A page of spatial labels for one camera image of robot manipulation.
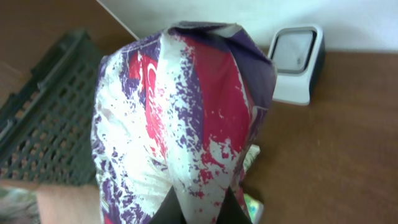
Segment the red purple tissue pack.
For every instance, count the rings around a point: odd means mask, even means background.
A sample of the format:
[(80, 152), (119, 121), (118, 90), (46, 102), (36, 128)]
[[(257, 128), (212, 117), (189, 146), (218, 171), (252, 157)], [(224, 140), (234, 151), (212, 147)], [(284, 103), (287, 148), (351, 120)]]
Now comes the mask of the red purple tissue pack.
[(179, 22), (101, 59), (91, 127), (103, 223), (149, 223), (173, 187), (216, 223), (272, 103), (273, 63), (237, 24)]

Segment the white tube gold cap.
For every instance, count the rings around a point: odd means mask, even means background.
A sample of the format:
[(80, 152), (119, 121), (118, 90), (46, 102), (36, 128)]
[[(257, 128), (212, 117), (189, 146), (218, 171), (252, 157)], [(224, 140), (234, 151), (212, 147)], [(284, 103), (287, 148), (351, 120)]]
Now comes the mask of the white tube gold cap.
[(243, 168), (245, 172), (247, 172), (249, 168), (252, 166), (252, 164), (256, 160), (256, 157), (259, 155), (260, 151), (261, 150), (258, 145), (252, 144), (250, 146), (243, 162)]

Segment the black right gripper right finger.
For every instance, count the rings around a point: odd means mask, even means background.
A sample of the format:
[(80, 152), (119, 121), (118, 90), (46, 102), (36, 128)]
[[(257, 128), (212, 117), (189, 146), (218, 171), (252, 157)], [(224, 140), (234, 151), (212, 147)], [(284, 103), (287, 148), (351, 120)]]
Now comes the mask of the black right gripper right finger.
[(229, 187), (223, 203), (221, 205), (220, 214), (218, 215), (217, 224), (251, 224), (250, 219), (245, 215), (240, 204), (238, 203), (233, 191)]

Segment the small green tissue packet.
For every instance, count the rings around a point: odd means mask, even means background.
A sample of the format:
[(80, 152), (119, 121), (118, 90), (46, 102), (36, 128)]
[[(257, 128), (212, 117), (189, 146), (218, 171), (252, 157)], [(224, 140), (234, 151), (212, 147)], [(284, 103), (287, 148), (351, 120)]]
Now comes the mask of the small green tissue packet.
[(249, 194), (244, 194), (247, 210), (252, 224), (259, 224), (264, 211), (264, 205), (251, 197)]

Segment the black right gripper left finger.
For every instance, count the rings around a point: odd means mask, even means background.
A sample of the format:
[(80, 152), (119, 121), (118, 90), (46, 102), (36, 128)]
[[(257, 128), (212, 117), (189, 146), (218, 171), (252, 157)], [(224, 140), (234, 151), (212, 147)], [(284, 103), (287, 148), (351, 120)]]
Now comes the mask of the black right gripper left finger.
[(186, 224), (180, 207), (177, 194), (173, 187), (170, 188), (158, 211), (149, 224)]

